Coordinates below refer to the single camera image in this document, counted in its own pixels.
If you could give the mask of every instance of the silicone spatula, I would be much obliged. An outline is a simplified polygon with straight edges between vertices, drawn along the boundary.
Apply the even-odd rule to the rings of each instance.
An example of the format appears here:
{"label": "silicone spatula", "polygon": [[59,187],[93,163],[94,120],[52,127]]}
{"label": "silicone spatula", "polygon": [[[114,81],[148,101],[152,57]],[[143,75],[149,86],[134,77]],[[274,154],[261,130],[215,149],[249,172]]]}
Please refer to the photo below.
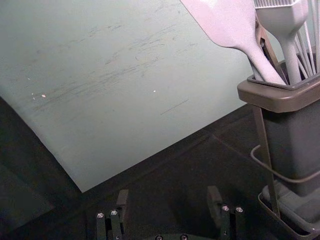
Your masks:
{"label": "silicone spatula", "polygon": [[266,82],[285,85],[256,41],[256,12],[252,0],[181,2],[215,44],[242,51]]}

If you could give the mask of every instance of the white spatula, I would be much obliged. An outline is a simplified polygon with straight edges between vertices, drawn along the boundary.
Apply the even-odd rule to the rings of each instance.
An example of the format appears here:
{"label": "white spatula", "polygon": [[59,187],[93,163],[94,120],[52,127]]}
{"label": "white spatula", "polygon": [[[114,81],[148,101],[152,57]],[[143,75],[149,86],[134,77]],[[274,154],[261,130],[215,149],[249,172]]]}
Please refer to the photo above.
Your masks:
{"label": "white spatula", "polygon": [[217,45],[244,52],[266,82],[285,85],[256,42],[252,0],[181,0]]}

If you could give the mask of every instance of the gray utensil holder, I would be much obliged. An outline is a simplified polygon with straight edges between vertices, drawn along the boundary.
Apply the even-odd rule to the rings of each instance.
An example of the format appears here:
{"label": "gray utensil holder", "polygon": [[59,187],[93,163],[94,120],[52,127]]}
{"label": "gray utensil holder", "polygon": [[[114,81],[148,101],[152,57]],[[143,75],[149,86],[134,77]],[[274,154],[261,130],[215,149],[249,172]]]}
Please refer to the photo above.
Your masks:
{"label": "gray utensil holder", "polygon": [[[288,86],[251,76],[237,89],[242,101],[261,108],[274,171],[292,180],[320,171],[320,74]],[[298,196],[320,188],[320,175],[302,183],[279,180]]]}

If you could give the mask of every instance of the utensil holder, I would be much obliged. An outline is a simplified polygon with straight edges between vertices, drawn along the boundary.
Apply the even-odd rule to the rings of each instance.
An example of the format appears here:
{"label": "utensil holder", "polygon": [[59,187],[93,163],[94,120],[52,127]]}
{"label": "utensil holder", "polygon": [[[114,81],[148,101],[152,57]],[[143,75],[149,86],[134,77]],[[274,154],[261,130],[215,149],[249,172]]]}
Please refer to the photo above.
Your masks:
{"label": "utensil holder", "polygon": [[[285,63],[281,68],[285,73]],[[251,151],[251,157],[267,173],[269,204],[263,202],[261,193],[260,205],[294,239],[314,239],[320,234],[319,229],[296,231],[283,219],[280,210],[284,206],[279,208],[282,202],[277,196],[275,177],[298,196],[312,196],[320,188],[320,74],[286,86],[257,81],[251,76],[237,89],[239,98],[252,105],[259,135],[260,145]],[[263,162],[255,157],[259,148]]]}
{"label": "utensil holder", "polygon": [[320,171],[320,74],[295,85],[251,76],[237,89],[242,101],[261,109],[272,169],[292,181],[279,180],[299,196],[319,188],[320,174],[303,180]]}

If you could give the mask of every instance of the spatula handle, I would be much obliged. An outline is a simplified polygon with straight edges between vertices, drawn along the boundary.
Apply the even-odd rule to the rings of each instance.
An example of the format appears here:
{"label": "spatula handle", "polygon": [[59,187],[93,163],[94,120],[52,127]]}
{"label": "spatula handle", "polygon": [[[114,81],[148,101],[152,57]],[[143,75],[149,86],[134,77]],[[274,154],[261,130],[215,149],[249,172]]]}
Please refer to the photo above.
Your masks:
{"label": "spatula handle", "polygon": [[288,71],[290,84],[301,82],[301,75],[298,65],[298,57],[295,48],[294,39],[292,41],[279,41],[282,47],[286,69]]}
{"label": "spatula handle", "polygon": [[246,51],[245,54],[266,82],[286,85],[257,44],[250,45],[250,50]]}

